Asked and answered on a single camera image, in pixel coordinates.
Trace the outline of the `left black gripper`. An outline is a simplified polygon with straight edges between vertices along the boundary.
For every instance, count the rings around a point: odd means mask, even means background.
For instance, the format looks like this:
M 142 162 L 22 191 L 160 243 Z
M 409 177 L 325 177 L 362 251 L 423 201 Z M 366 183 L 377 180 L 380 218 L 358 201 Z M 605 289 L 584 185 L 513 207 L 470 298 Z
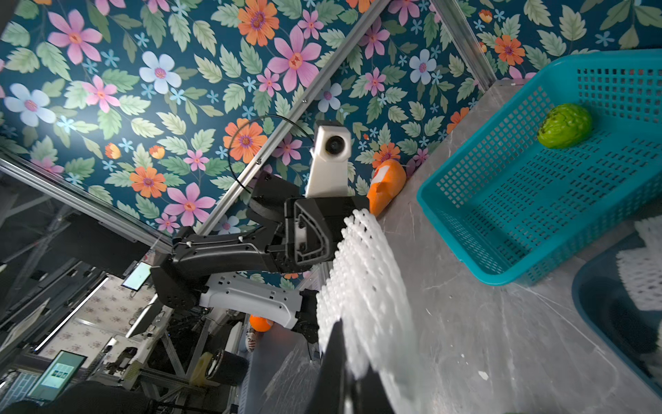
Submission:
M 345 220 L 369 208 L 366 197 L 290 198 L 284 204 L 284 264 L 281 271 L 301 273 L 333 260 L 343 239 Z

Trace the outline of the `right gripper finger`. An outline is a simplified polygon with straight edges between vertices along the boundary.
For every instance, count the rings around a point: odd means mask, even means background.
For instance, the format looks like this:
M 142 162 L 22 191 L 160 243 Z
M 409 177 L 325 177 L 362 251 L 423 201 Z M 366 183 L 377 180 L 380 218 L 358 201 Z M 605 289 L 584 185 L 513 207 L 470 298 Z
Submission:
M 393 414 L 379 375 L 368 367 L 366 374 L 356 377 L 347 362 L 343 323 L 340 320 L 331 331 L 317 384 L 305 413 Z

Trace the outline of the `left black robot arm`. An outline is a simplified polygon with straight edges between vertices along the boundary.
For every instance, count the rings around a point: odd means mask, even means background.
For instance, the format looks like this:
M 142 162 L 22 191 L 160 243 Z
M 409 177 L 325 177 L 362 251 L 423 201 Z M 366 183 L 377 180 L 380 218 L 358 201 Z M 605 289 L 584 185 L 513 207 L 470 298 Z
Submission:
M 368 206 L 361 196 L 305 198 L 291 182 L 262 172 L 249 203 L 258 229 L 200 236 L 182 228 L 172 253 L 156 255 L 150 271 L 159 300 L 174 310 L 220 307 L 264 317 L 317 343 L 315 291 L 268 287 L 240 274 L 302 274 L 330 262 L 346 218 Z

